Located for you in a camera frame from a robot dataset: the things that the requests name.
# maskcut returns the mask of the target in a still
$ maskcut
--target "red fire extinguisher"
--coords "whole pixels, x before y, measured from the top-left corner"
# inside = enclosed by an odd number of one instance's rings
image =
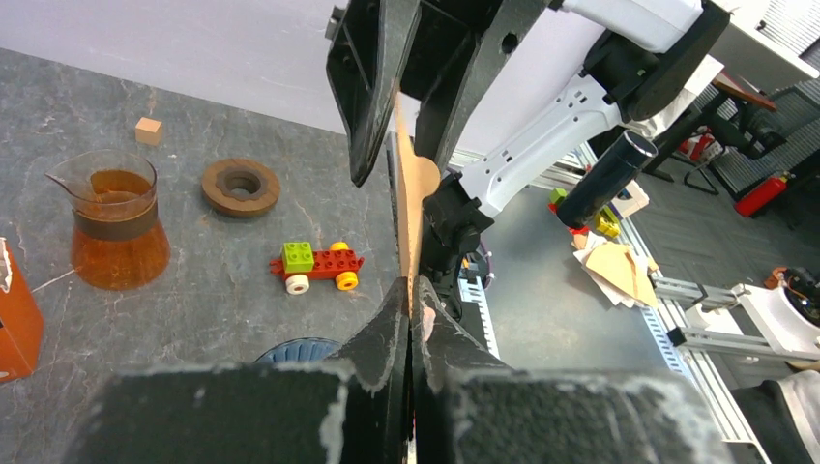
[[[757,186],[757,188],[741,198],[741,201],[735,203],[735,211],[746,218],[753,215],[757,210],[763,208],[767,203],[786,190],[786,180],[789,177],[790,174],[784,172],[766,179],[762,184]]]

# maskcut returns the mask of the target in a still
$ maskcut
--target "glass beaker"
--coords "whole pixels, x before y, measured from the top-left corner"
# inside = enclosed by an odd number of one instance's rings
[[[78,155],[45,173],[69,194],[74,215],[72,265],[83,280],[107,290],[150,282],[171,248],[157,206],[157,170],[117,150]]]

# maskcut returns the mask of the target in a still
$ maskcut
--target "wooden donut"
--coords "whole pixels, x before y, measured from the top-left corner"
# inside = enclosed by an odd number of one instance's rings
[[[252,159],[221,159],[202,174],[205,199],[226,216],[261,216],[277,204],[280,192],[274,171]]]

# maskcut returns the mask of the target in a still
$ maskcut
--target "orange wheel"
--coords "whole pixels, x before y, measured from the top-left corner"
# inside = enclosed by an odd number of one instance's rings
[[[350,249],[350,246],[348,246],[345,242],[336,242],[333,245],[331,245],[331,251],[339,251],[345,249]]]
[[[353,290],[356,285],[359,285],[359,278],[356,273],[348,271],[336,276],[336,288],[342,292]]]

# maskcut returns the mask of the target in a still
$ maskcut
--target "white wall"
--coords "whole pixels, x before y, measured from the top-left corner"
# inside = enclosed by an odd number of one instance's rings
[[[325,75],[334,3],[345,0],[5,0],[0,47],[343,132]],[[503,141],[569,80],[601,31],[546,12],[459,145],[483,153]]]

